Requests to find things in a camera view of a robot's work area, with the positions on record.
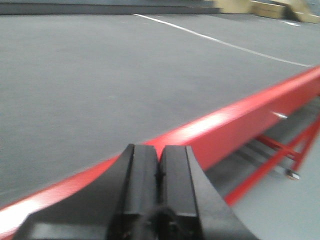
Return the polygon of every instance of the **red metal beam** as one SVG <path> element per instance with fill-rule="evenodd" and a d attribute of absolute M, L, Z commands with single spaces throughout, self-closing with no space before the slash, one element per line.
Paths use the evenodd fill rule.
<path fill-rule="evenodd" d="M 276 124 L 280 119 L 274 113 L 290 115 L 318 94 L 320 66 L 151 139 L 145 144 L 154 145 L 158 154 L 165 145 L 192 146 L 201 167 L 206 170 Z M 0 239 L 9 239 L 28 214 L 52 205 L 88 185 L 115 160 L 116 157 L 113 157 L 1 209 Z"/>

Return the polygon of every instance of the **black plastic part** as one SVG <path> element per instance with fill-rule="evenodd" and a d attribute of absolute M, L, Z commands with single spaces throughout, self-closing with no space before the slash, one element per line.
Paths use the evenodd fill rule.
<path fill-rule="evenodd" d="M 186 149 L 184 146 L 166 146 L 160 161 L 162 181 L 161 204 L 174 211 L 183 227 L 193 238 L 201 237 Z M 159 237 L 163 240 L 183 240 L 188 236 L 178 230 L 177 222 L 169 216 L 161 218 Z"/>
<path fill-rule="evenodd" d="M 191 147 L 166 146 L 160 163 L 162 196 L 192 239 L 257 240 L 236 217 L 198 164 Z M 162 223 L 160 239 L 188 239 Z"/>
<path fill-rule="evenodd" d="M 127 195 L 132 166 L 133 178 L 141 174 L 135 166 L 147 162 L 152 169 L 145 167 L 140 170 L 150 173 L 153 171 L 155 174 L 157 163 L 149 162 L 150 159 L 154 160 L 155 156 L 156 152 L 152 146 L 128 145 L 111 168 L 94 182 L 74 195 L 31 214 L 16 232 L 13 240 L 124 239 L 124 235 L 129 231 L 125 229 L 126 226 L 134 225 L 128 222 L 130 218 L 124 217 L 126 203 L 135 202 L 128 199 L 132 198 L 132 195 Z M 155 177 L 148 179 L 151 176 L 149 173 L 141 175 L 145 176 L 145 181 L 155 181 Z M 133 183 L 130 188 L 130 191 L 135 191 L 132 188 L 141 186 Z M 156 204 L 154 194 L 144 195 L 143 201 L 148 207 Z M 144 211 L 143 207 L 129 206 L 126 209 L 134 209 L 137 215 Z"/>
<path fill-rule="evenodd" d="M 206 240 L 257 240 L 211 185 L 190 146 L 186 148 L 196 208 Z"/>
<path fill-rule="evenodd" d="M 191 147 L 130 144 L 94 182 L 26 219 L 13 240 L 257 240 Z"/>

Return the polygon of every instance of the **white line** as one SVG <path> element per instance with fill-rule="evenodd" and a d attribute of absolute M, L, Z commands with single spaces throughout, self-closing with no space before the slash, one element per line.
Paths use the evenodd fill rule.
<path fill-rule="evenodd" d="M 299 63 L 299 62 L 294 62 L 294 61 L 288 61 L 288 60 L 285 60 L 285 59 L 281 59 L 281 58 L 278 58 L 278 57 L 274 57 L 274 56 L 263 54 L 263 53 L 260 53 L 260 52 L 257 52 L 257 51 L 253 51 L 253 50 L 247 49 L 245 47 L 233 45 L 231 43 L 228 43 L 228 42 L 225 42 L 225 41 L 221 41 L 219 39 L 216 39 L 216 38 L 213 38 L 213 37 L 210 37 L 210 36 L 207 36 L 207 35 L 203 35 L 201 33 L 189 30 L 187 28 L 172 24 L 172 23 L 167 22 L 167 21 L 162 21 L 162 20 L 159 20 L 159 19 L 156 19 L 156 18 L 152 18 L 152 17 L 149 17 L 149 16 L 140 15 L 140 14 L 133 14 L 133 15 L 141 17 L 141 18 L 149 19 L 149 20 L 155 21 L 155 22 L 160 23 L 160 24 L 165 24 L 165 25 L 168 25 L 170 27 L 173 27 L 173 28 L 176 28 L 176 29 L 180 29 L 180 30 L 185 31 L 187 33 L 196 35 L 198 37 L 201 37 L 201 38 L 204 38 L 204 39 L 208 39 L 210 41 L 213 41 L 213 42 L 228 46 L 230 48 L 234 48 L 234 49 L 238 49 L 238 50 L 250 53 L 250 54 L 258 55 L 260 57 L 264 57 L 264 58 L 267 58 L 267 59 L 272 59 L 272 60 L 283 62 L 283 63 L 287 63 L 287 64 L 293 64 L 293 65 L 297 65 L 297 66 L 302 66 L 302 67 L 306 67 L 306 68 L 312 67 L 312 65 L 307 65 L 307 64 L 303 64 L 303 63 Z"/>
<path fill-rule="evenodd" d="M 300 25 L 299 25 L 299 24 L 296 24 L 296 23 L 294 23 L 294 22 L 282 21 L 282 20 L 280 20 L 279 22 L 281 22 L 281 23 L 285 23 L 285 24 L 289 24 L 289 25 L 291 25 L 291 26 L 295 26 L 295 27 L 300 27 Z"/>

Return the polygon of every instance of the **metal bolt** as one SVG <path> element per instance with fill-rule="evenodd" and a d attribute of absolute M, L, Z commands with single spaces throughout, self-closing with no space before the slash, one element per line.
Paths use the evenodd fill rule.
<path fill-rule="evenodd" d="M 283 113 L 281 113 L 281 112 L 272 112 L 274 115 L 276 115 L 278 118 L 280 118 L 280 119 L 287 119 L 288 118 L 288 116 L 287 115 L 285 115 L 285 114 L 283 114 Z"/>

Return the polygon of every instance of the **red frame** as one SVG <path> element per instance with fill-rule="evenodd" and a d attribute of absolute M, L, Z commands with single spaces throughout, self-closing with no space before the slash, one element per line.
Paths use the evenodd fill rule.
<path fill-rule="evenodd" d="M 320 66 L 317 66 L 144 144 L 155 146 L 158 155 L 165 145 L 192 146 L 202 169 L 206 170 L 280 121 L 275 113 L 288 116 L 319 94 Z M 287 154 L 294 155 L 296 164 L 293 169 L 298 169 L 316 137 L 316 133 L 312 133 L 316 128 L 319 130 L 319 119 L 316 122 L 287 146 L 259 136 L 259 140 L 280 148 L 280 151 L 232 191 L 226 201 L 230 205 L 234 204 Z M 306 136 L 305 148 L 300 154 L 296 153 L 293 150 L 296 142 L 301 142 Z M 106 171 L 116 159 L 117 157 L 113 157 L 106 160 L 1 209 L 0 239 L 10 239 L 28 214 L 77 192 Z"/>

